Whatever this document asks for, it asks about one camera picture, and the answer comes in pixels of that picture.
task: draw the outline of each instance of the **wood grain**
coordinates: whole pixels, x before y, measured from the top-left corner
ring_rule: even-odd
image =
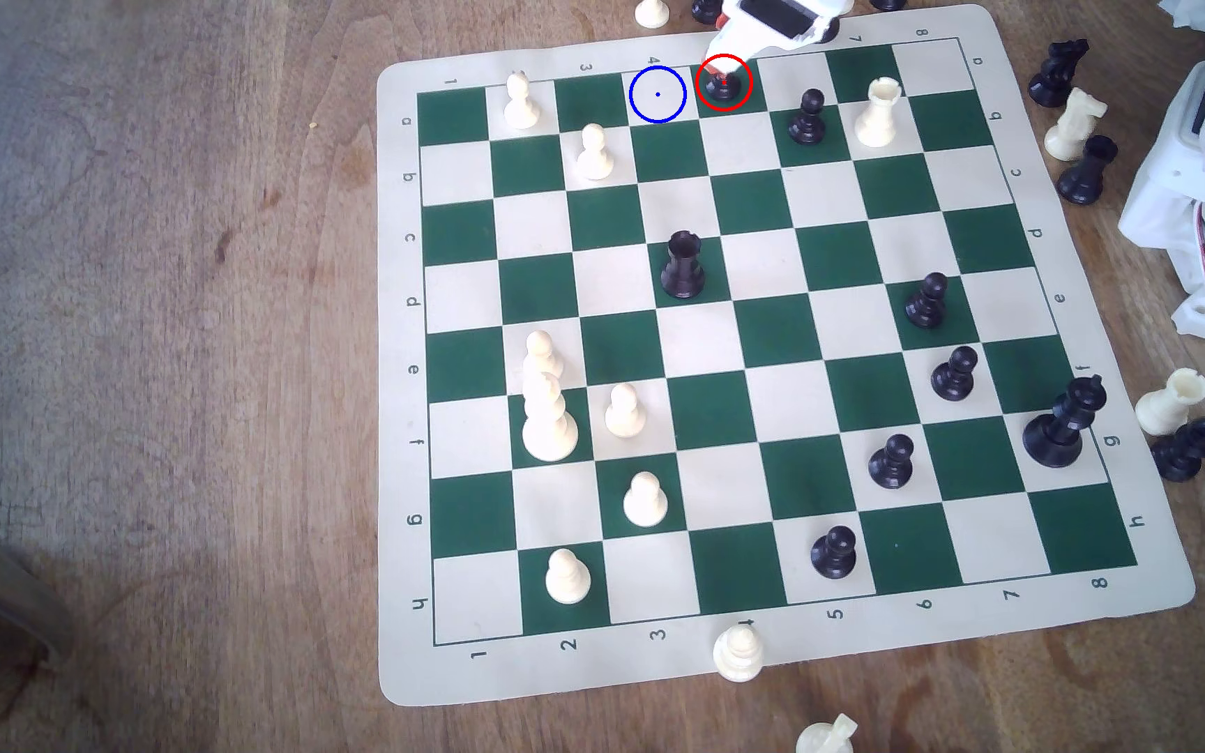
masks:
[[[1022,81],[1047,42],[1093,42],[1077,81],[1110,105],[1122,155],[1069,218],[1128,396],[1180,365],[1205,373],[1205,342],[1169,322],[1183,294],[1163,253],[1117,231],[1205,35],[1153,0],[981,4]],[[0,0],[0,541],[78,623],[70,661],[23,670],[0,751],[789,751],[840,711],[860,752],[1205,751],[1205,471],[1170,488],[1198,582],[1180,610],[746,686],[386,701],[375,80],[399,60],[653,34],[630,13]],[[696,29],[675,5],[663,31]],[[1053,113],[1029,110],[1044,133]]]

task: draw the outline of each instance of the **black pawn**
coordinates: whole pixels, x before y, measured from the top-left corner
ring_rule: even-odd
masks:
[[[918,282],[918,289],[905,301],[905,317],[915,327],[931,330],[946,318],[946,275],[933,272]]]
[[[857,540],[847,525],[831,528],[812,545],[812,566],[829,580],[840,580],[858,564]]]
[[[1077,63],[1082,61],[1091,48],[1084,39],[1050,43],[1048,59],[1029,78],[1029,87],[1025,89],[1029,98],[1044,107],[1066,105],[1066,95],[1072,93],[1072,77],[1077,75]]]
[[[1076,463],[1082,453],[1082,431],[1095,422],[1095,412],[1105,407],[1106,398],[1099,373],[1069,382],[1066,392],[1053,401],[1053,413],[1036,416],[1025,425],[1025,452],[1048,467]]]
[[[1188,481],[1197,476],[1205,458],[1205,418],[1185,423],[1172,436],[1157,440],[1151,446],[1151,458],[1164,480]]]
[[[694,298],[704,289],[704,266],[700,266],[700,236],[693,231],[675,231],[668,239],[668,263],[659,282],[672,298]]]
[[[821,108],[827,106],[827,95],[818,88],[803,93],[803,108],[789,120],[789,137],[803,145],[821,143],[827,135],[825,120],[821,119]]]
[[[947,359],[946,364],[933,369],[933,390],[946,401],[965,400],[975,388],[975,367],[978,365],[980,354],[975,348],[960,346],[952,351],[951,359]]]
[[[1105,167],[1118,157],[1118,146],[1107,135],[1093,135],[1086,140],[1082,160],[1063,170],[1058,178],[1058,196],[1072,204],[1086,206],[1105,193]]]
[[[907,484],[915,473],[915,464],[910,460],[912,454],[915,454],[913,440],[904,435],[892,435],[884,448],[871,454],[868,475],[881,487],[899,489]]]

